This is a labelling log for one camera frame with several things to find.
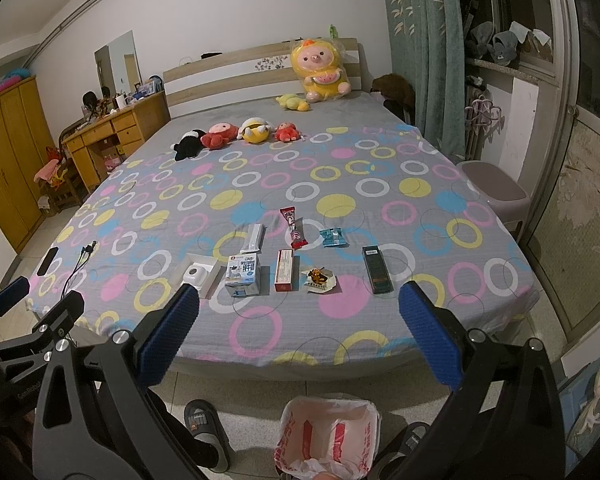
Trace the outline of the dark green long box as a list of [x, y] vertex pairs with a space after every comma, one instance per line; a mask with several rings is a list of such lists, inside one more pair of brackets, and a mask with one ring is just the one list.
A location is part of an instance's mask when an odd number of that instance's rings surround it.
[[373, 294], [392, 292], [393, 284], [381, 250], [377, 246], [364, 246], [362, 254]]

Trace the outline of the white square box tray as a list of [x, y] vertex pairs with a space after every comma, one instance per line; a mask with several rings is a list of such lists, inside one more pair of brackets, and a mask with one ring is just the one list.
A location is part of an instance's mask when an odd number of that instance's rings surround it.
[[186, 252], [173, 271], [169, 283], [174, 289], [183, 284], [192, 285], [201, 299], [208, 299], [220, 271], [221, 263], [218, 258]]

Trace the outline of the blue white milk carton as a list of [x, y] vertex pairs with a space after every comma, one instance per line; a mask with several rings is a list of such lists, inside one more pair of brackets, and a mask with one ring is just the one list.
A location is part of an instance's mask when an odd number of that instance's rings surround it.
[[230, 256], [224, 278], [230, 296], [256, 296], [260, 292], [260, 263], [255, 252]]

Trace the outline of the orange snack wrapper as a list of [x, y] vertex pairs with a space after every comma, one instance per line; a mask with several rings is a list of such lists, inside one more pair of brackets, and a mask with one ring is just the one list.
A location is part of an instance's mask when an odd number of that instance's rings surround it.
[[326, 294], [337, 285], [336, 275], [325, 268], [306, 268], [301, 271], [302, 288], [312, 294]]

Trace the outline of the blue snack packet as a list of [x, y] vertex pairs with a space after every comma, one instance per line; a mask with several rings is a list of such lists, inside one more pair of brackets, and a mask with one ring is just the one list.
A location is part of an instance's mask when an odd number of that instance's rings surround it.
[[343, 230], [337, 226], [336, 228], [327, 228], [320, 231], [322, 245], [327, 248], [347, 247], [349, 245]]

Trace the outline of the red white medicine box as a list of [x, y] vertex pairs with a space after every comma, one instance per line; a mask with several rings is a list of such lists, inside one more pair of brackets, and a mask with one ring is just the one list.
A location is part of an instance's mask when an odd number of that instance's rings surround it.
[[274, 289], [276, 292], [293, 292], [297, 286], [296, 271], [294, 270], [294, 251], [281, 249], [277, 254]]

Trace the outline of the red snack wrapper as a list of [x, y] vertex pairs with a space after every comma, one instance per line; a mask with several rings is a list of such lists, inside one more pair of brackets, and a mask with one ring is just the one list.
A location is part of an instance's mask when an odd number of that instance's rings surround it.
[[287, 223], [289, 229], [290, 247], [293, 250], [298, 250], [306, 246], [308, 242], [306, 241], [306, 239], [304, 238], [303, 234], [297, 226], [296, 208], [294, 208], [293, 206], [285, 207], [282, 208], [279, 212], [284, 218], [285, 222]]

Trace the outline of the trash bin white bag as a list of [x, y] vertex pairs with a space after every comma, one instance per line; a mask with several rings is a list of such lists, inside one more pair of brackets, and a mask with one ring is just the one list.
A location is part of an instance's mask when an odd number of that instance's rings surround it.
[[296, 479], [364, 479], [378, 452], [380, 427], [373, 402], [297, 396], [283, 409], [274, 465]]

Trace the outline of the black phone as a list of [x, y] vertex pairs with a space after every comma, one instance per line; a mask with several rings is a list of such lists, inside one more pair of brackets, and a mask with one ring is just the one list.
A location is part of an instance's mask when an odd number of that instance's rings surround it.
[[58, 253], [57, 247], [51, 247], [45, 254], [42, 262], [38, 266], [38, 270], [36, 271], [37, 276], [44, 276], [48, 272], [48, 268], [53, 263], [56, 255]]

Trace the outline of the black left slipper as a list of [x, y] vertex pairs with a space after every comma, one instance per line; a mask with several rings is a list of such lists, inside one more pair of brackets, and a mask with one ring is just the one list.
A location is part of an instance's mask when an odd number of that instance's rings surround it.
[[184, 408], [184, 422], [192, 436], [188, 449], [194, 462], [218, 474], [227, 472], [232, 451], [215, 407], [205, 400], [191, 400]]

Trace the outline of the black slipper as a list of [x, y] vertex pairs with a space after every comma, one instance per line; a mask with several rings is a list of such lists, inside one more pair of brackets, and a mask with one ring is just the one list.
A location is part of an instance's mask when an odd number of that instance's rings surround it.
[[378, 464], [404, 460], [410, 456], [426, 436], [430, 426], [426, 422], [412, 422], [404, 427], [377, 456]]
[[192, 436], [188, 449], [194, 462], [218, 474], [227, 472], [232, 451], [215, 407], [205, 400], [191, 400], [184, 408], [184, 422]]

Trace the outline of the black right slipper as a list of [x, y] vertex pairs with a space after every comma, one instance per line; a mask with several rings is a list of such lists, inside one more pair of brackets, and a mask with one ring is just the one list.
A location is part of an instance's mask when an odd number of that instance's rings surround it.
[[404, 427], [377, 456], [378, 464], [404, 460], [410, 456], [426, 436], [430, 426], [426, 422], [412, 422]]

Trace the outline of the small wooden chair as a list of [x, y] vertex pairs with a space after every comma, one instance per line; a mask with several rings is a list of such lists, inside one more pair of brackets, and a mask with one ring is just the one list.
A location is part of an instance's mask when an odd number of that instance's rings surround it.
[[43, 214], [59, 214], [67, 207], [83, 205], [88, 192], [73, 159], [51, 146], [46, 148], [46, 158], [33, 178], [40, 190], [38, 209]]

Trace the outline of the wooden wardrobe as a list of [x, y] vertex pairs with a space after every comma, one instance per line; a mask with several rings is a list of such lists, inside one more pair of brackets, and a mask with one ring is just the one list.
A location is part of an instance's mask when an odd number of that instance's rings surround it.
[[0, 229], [15, 252], [42, 223], [34, 176], [54, 145], [34, 77], [0, 92]]

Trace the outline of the wooden desk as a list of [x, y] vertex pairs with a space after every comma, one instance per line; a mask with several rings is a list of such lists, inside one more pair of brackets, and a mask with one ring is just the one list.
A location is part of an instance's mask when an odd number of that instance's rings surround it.
[[60, 144], [68, 151], [85, 187], [93, 192], [108, 176], [106, 157], [112, 155], [112, 148], [124, 162], [170, 120], [166, 95], [159, 92], [100, 118]]

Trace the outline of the bed with circle-pattern sheet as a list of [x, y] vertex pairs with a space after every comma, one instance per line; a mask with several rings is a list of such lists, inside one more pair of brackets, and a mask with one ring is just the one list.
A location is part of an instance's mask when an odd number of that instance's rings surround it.
[[27, 302], [43, 315], [78, 292], [79, 326], [106, 337], [195, 280], [200, 311], [174, 366], [224, 378], [348, 379], [413, 361], [406, 282], [489, 334], [539, 296], [478, 188], [366, 94], [172, 120], [60, 231]]

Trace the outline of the black white plush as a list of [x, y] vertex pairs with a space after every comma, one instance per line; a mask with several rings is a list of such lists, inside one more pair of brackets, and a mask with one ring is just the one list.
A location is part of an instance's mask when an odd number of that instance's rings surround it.
[[180, 162], [188, 158], [195, 158], [204, 148], [202, 139], [207, 133], [201, 129], [189, 130], [183, 134], [181, 140], [172, 145], [174, 160]]

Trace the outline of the red round plush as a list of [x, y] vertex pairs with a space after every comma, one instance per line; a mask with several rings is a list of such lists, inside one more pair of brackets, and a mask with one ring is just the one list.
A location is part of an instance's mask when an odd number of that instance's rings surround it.
[[219, 122], [209, 128], [209, 130], [200, 137], [201, 143], [210, 151], [224, 148], [237, 139], [238, 127], [229, 122]]

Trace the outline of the yellow white plush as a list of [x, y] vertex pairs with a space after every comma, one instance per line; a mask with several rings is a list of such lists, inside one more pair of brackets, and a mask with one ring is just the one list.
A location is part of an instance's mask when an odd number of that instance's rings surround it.
[[262, 117], [246, 119], [238, 129], [237, 137], [249, 144], [260, 144], [268, 140], [272, 125]]

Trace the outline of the brown plush by bed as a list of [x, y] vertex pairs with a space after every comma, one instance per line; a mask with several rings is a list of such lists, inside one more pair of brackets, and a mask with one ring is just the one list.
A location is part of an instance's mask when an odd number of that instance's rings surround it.
[[400, 102], [404, 108], [415, 107], [415, 91], [411, 84], [398, 74], [387, 74], [375, 78], [371, 92], [379, 92], [386, 99]]

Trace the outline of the small red doll plush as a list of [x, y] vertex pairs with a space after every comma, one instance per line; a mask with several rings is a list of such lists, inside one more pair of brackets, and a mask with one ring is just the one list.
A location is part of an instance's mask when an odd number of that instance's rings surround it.
[[282, 122], [275, 129], [275, 139], [277, 142], [294, 142], [301, 139], [301, 132], [292, 122]]

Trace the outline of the small yellow-green plush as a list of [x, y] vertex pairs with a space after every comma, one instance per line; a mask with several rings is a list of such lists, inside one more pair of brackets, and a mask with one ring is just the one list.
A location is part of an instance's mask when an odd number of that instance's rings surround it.
[[308, 112], [311, 107], [306, 99], [300, 98], [294, 93], [286, 93], [276, 98], [276, 102], [283, 110], [294, 110], [295, 112]]

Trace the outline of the wooden striped headboard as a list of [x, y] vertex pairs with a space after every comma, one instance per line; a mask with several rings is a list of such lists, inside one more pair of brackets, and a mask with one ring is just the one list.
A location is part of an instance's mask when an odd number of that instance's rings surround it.
[[[286, 93], [303, 94], [290, 62], [291, 51], [300, 40], [221, 53], [167, 70], [163, 74], [164, 94], [171, 116], [177, 118], [235, 103], [278, 98]], [[330, 40], [340, 50], [352, 90], [361, 90], [358, 40]]]

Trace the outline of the large yellow pig plush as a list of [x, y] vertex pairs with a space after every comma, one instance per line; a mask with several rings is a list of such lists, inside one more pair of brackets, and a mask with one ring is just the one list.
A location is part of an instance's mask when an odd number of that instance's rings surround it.
[[340, 50], [330, 39], [300, 40], [290, 62], [310, 103], [340, 99], [352, 90]]

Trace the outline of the green patterned curtain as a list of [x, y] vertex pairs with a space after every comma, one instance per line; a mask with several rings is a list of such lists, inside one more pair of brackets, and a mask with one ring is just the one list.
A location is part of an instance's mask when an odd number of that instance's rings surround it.
[[465, 158], [465, 51], [460, 0], [385, 0], [392, 71], [415, 91], [415, 126], [442, 154]]

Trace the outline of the wall mirror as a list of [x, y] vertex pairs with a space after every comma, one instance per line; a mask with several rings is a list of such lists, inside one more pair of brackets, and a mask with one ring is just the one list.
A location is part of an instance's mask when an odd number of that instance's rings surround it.
[[94, 52], [100, 88], [110, 96], [132, 94], [142, 82], [132, 30]]

